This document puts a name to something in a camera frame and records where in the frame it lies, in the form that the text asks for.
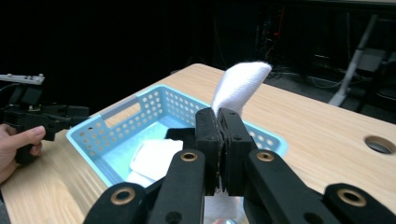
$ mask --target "dark floor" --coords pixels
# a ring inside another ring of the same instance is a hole
[[[265,79],[264,83],[328,103],[332,99],[332,96],[338,91],[341,79],[342,73],[340,76],[337,76],[319,71],[301,76],[301,74],[288,67],[278,66],[273,68],[273,72]],[[370,80],[369,77],[354,78],[350,85],[349,95],[341,107],[355,111]],[[365,116],[396,124],[396,113],[386,109],[366,105],[361,113]],[[7,209],[0,200],[0,224],[8,223],[10,222],[7,216]]]

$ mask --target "basket handle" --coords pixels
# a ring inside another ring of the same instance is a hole
[[[122,110],[125,110],[132,105],[138,104],[139,99],[137,96],[133,95],[128,97],[127,99],[116,103],[115,105],[111,106],[110,108],[105,109],[100,115],[103,119],[109,119],[117,114],[119,114]]]

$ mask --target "plastic basket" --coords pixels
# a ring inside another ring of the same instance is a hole
[[[114,126],[106,124],[107,119],[133,105],[140,107],[137,113]],[[110,187],[126,180],[131,173],[131,159],[143,141],[164,139],[169,128],[193,128],[195,113],[209,106],[183,92],[157,85],[81,122],[66,137]],[[282,137],[244,123],[258,148],[284,156],[288,145]]]

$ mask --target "light blue plastic basket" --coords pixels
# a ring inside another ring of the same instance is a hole
[[[107,119],[137,104],[137,113],[112,127],[106,125]],[[66,137],[111,187],[124,182],[131,173],[131,159],[143,141],[164,139],[169,128],[193,128],[195,113],[209,106],[183,92],[157,85],[81,122]],[[258,148],[285,155],[288,145],[282,137],[244,123]]]

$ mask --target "table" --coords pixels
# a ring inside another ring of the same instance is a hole
[[[152,85],[165,84],[210,104],[222,74],[193,64]],[[111,121],[129,113],[123,111]],[[266,84],[247,102],[242,119],[288,142],[284,160],[308,187],[323,193],[329,184],[351,184],[396,213],[396,125]],[[66,132],[44,142],[42,157],[1,186],[12,223],[82,223],[106,190]],[[364,138],[369,135],[388,139],[393,153],[368,148]]]

